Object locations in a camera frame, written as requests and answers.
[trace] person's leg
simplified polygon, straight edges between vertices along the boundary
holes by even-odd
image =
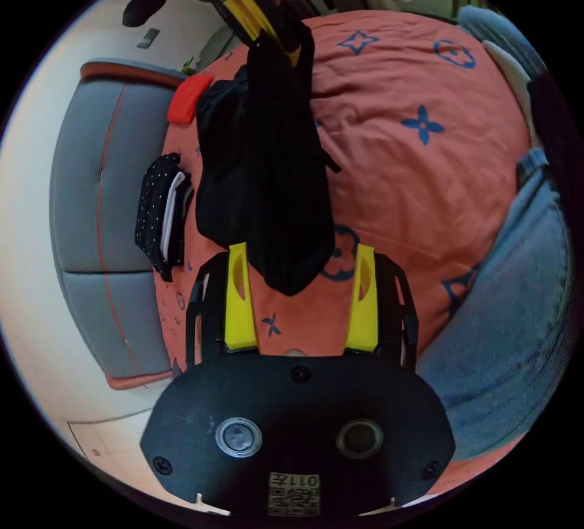
[[[525,69],[530,78],[546,69],[529,40],[507,18],[491,10],[466,5],[457,16],[459,27],[481,42],[489,40],[508,52]]]
[[[495,245],[417,366],[445,407],[456,461],[526,433],[575,345],[571,247],[543,150],[528,152],[518,171],[522,188]]]

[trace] red piping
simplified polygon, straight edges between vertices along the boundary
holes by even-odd
[[[111,296],[110,283],[108,281],[107,268],[105,266],[105,260],[103,258],[103,248],[102,248],[102,219],[101,219],[101,216],[102,216],[103,171],[105,170],[105,160],[106,160],[106,156],[108,153],[108,146],[110,144],[110,137],[111,137],[112,131],[114,130],[114,126],[116,124],[116,119],[117,119],[117,116],[120,112],[120,107],[122,106],[122,100],[123,100],[124,95],[126,94],[127,88],[128,87],[126,85],[123,86],[122,92],[120,93],[120,96],[117,100],[116,108],[114,109],[114,113],[111,116],[111,121],[109,122],[108,134],[106,135],[105,143],[103,145],[102,169],[101,169],[101,173],[99,175],[99,193],[97,196],[97,248],[99,251],[99,263],[102,266],[102,271],[104,272],[103,278],[105,280],[105,291],[106,291],[107,296],[108,296],[109,308],[111,309],[111,315],[113,316],[114,322],[116,323],[116,326],[117,326],[117,329],[120,333],[120,336],[122,337],[122,340],[123,340],[124,344],[126,345],[126,349],[128,351],[128,354],[130,355],[130,358],[131,358],[132,362],[134,363],[134,366],[136,367],[136,371],[138,372],[138,374],[140,374],[140,367],[138,366],[138,361],[136,360],[136,356],[134,355],[134,353],[132,352],[132,349],[130,348],[130,344],[128,343],[128,340],[126,339],[126,336],[123,333],[122,325],[120,324],[120,320],[116,314],[116,309],[114,307],[114,300]]]

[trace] red cloth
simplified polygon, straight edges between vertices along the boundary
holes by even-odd
[[[194,74],[176,89],[169,106],[169,123],[190,125],[196,114],[196,103],[213,82],[207,74]]]

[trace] qr code label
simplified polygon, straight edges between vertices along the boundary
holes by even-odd
[[[318,517],[321,513],[321,479],[318,474],[269,475],[268,515]]]

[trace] blue star pattern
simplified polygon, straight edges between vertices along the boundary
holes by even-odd
[[[281,334],[280,329],[276,326],[275,313],[271,318],[264,318],[262,322],[264,324],[269,324],[268,338],[270,338],[273,334]]]
[[[475,57],[462,44],[452,40],[434,42],[434,52],[442,59],[462,68],[473,69],[476,66]]]
[[[379,42],[379,38],[374,36],[368,36],[363,34],[362,31],[357,30],[350,38],[347,38],[343,42],[337,44],[337,46],[344,46],[345,48],[350,48],[353,52],[359,56],[359,54],[370,44]]]
[[[462,305],[462,296],[457,296],[453,291],[453,286],[462,286],[468,288],[472,280],[474,280],[476,274],[480,269],[480,264],[476,264],[468,273],[461,275],[460,277],[453,279],[443,279],[442,285],[446,288],[448,297],[450,298],[450,308],[448,309],[450,313],[450,318],[456,314],[458,308]]]
[[[424,145],[428,145],[430,133],[442,133],[446,131],[439,123],[428,120],[428,110],[424,105],[420,105],[417,119],[404,119],[401,124],[410,129],[416,129],[420,136],[420,141]]]

